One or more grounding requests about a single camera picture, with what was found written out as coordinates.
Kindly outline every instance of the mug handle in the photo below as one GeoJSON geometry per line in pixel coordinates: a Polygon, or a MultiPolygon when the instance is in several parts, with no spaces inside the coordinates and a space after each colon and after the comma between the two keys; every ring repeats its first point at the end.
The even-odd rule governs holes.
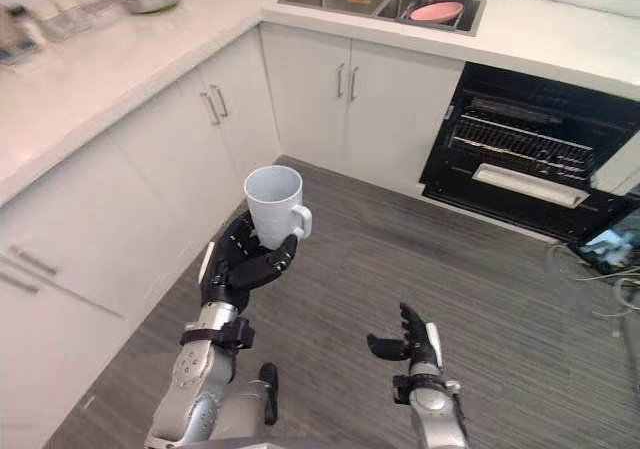
{"type": "Polygon", "coordinates": [[[300,206],[298,204],[293,206],[291,210],[296,214],[299,214],[302,218],[302,230],[300,230],[300,228],[296,228],[293,231],[294,234],[298,236],[298,239],[306,239],[311,234],[311,221],[313,219],[311,216],[311,211],[306,207],[300,206]]]}

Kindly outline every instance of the floor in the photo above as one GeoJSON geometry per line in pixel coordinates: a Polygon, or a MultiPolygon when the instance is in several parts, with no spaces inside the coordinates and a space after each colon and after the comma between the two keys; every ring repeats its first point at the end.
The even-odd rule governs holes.
{"type": "MultiPolygon", "coordinates": [[[[239,380],[280,370],[272,432],[414,449],[409,411],[392,402],[406,364],[376,360],[370,332],[399,336],[398,303],[438,323],[445,368],[463,384],[471,446],[637,448],[640,407],[609,286],[563,251],[299,161],[314,234],[292,268],[257,290],[256,329],[239,380]]],[[[143,447],[199,309],[199,261],[183,274],[65,420],[48,448],[143,447]]]]}

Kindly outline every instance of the robotic arm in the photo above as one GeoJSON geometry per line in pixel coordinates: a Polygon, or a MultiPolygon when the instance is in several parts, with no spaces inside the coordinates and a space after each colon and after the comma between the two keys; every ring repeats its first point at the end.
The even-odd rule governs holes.
{"type": "MultiPolygon", "coordinates": [[[[217,244],[209,244],[200,269],[200,316],[185,326],[182,351],[173,366],[169,389],[153,416],[145,447],[168,449],[204,441],[212,442],[202,447],[231,447],[232,438],[251,438],[235,439],[238,445],[231,444],[233,447],[254,447],[240,441],[255,441],[260,427],[275,422],[277,373],[273,365],[272,369],[269,364],[263,366],[266,370],[261,369],[250,388],[220,401],[234,378],[238,351],[253,343],[249,321],[239,317],[249,303],[250,291],[280,277],[291,265],[297,244],[297,236],[291,234],[274,251],[262,247],[248,212],[232,222],[217,244]]],[[[395,402],[411,406],[421,449],[468,449],[460,384],[443,379],[437,328],[425,324],[406,304],[400,309],[406,330],[403,340],[373,335],[367,339],[375,356],[410,361],[409,374],[393,378],[395,402]]]]}
{"type": "Polygon", "coordinates": [[[216,429],[224,387],[235,375],[240,349],[250,348],[254,331],[238,317],[250,291],[277,279],[293,261],[298,238],[291,234],[270,251],[253,234],[249,212],[209,243],[200,269],[201,312],[185,326],[183,346],[170,387],[158,406],[145,446],[180,447],[208,440],[216,429]]]}
{"type": "Polygon", "coordinates": [[[411,406],[421,449],[467,449],[460,383],[445,381],[438,329],[406,304],[400,304],[404,340],[367,337],[371,352],[387,361],[409,359],[409,375],[395,376],[394,402],[411,406]]]}

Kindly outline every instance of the white mug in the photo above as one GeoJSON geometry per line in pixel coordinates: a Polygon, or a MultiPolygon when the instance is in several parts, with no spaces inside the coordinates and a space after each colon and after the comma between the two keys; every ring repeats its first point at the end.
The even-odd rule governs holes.
{"type": "Polygon", "coordinates": [[[266,166],[244,181],[244,192],[260,244],[277,249],[289,234],[311,234],[311,211],[302,205],[302,176],[286,166],[266,166]]]}

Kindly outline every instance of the pink bowl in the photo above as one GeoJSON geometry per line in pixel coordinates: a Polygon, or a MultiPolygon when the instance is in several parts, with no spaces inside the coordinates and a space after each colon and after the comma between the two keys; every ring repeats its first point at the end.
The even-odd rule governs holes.
{"type": "Polygon", "coordinates": [[[447,22],[456,17],[464,9],[460,2],[438,2],[416,9],[411,13],[414,21],[447,22]]]}

